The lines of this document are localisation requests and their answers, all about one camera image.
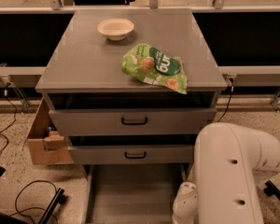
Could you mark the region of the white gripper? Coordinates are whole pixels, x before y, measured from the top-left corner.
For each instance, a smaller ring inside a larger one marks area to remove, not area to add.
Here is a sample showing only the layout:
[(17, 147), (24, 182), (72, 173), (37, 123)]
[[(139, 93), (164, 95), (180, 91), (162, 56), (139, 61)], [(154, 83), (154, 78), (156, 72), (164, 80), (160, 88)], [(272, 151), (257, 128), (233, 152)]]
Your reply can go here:
[(198, 201), (196, 185), (183, 182), (175, 196), (173, 203), (173, 224), (194, 224), (198, 215)]

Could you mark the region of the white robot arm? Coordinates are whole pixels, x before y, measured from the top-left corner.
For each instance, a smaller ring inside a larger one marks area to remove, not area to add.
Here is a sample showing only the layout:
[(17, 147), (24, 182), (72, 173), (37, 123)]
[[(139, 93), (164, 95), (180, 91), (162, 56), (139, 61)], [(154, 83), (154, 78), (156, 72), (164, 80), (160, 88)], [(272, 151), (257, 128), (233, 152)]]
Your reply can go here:
[(173, 224), (264, 224), (256, 182), (280, 173), (280, 141), (240, 125), (209, 124), (196, 139), (194, 173), (176, 194)]

